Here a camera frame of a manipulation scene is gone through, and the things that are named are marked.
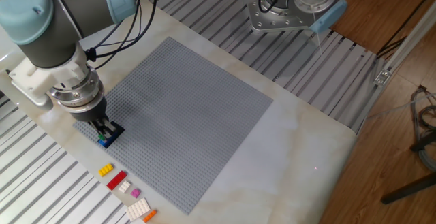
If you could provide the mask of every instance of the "red lego brick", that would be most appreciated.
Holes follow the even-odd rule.
[[[121,170],[106,186],[108,186],[110,190],[114,190],[115,187],[124,180],[126,175],[127,174]]]

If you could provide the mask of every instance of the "orange lego brick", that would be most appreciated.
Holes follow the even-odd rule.
[[[108,163],[106,166],[104,166],[102,169],[98,171],[98,174],[100,174],[100,176],[103,177],[113,169],[114,167],[110,163]]]
[[[153,216],[155,216],[155,214],[156,214],[156,210],[153,210],[148,216],[146,216],[145,218],[144,218],[144,222],[146,223],[147,221],[150,221],[150,219],[153,217]]]

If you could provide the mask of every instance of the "floor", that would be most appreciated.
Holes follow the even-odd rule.
[[[347,0],[333,30],[378,53],[423,0]],[[429,5],[423,5],[424,12]]]
[[[376,101],[357,144],[330,198],[320,223],[432,223],[436,221],[436,187],[431,187],[390,205],[380,199],[431,172],[409,150],[414,143],[410,107],[383,113],[410,101],[423,85],[436,92],[436,26],[404,60]],[[417,104],[419,111],[430,105]],[[436,156],[436,146],[427,146]]]

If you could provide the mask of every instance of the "gray lego baseplate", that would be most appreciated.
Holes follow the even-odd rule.
[[[171,38],[106,99],[125,132],[102,150],[185,214],[273,102]],[[74,127],[98,144],[91,126]]]

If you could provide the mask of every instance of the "marble table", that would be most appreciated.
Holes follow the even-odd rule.
[[[147,0],[142,0],[142,11],[144,26],[151,12]],[[108,42],[122,40],[130,23],[131,18],[125,20]],[[95,45],[109,31],[96,33],[81,44],[85,49]],[[14,51],[13,44],[6,43],[4,32],[0,34],[3,46],[0,47],[0,89],[97,179],[107,184],[119,170],[125,169],[124,166],[76,131],[72,127],[75,120],[58,105],[48,112],[38,110],[11,85],[4,70],[17,65],[23,55]],[[106,92],[167,37],[179,41],[274,101],[190,215],[183,214],[139,178],[129,174],[129,181],[142,190],[142,196],[151,208],[158,211],[151,222],[317,223],[356,141],[356,134],[161,10],[157,10],[151,28],[135,46],[119,53],[99,69]],[[112,49],[105,47],[99,52]],[[107,163],[114,164],[116,170],[102,178],[97,171]],[[136,201],[116,189],[113,193],[128,206]]]

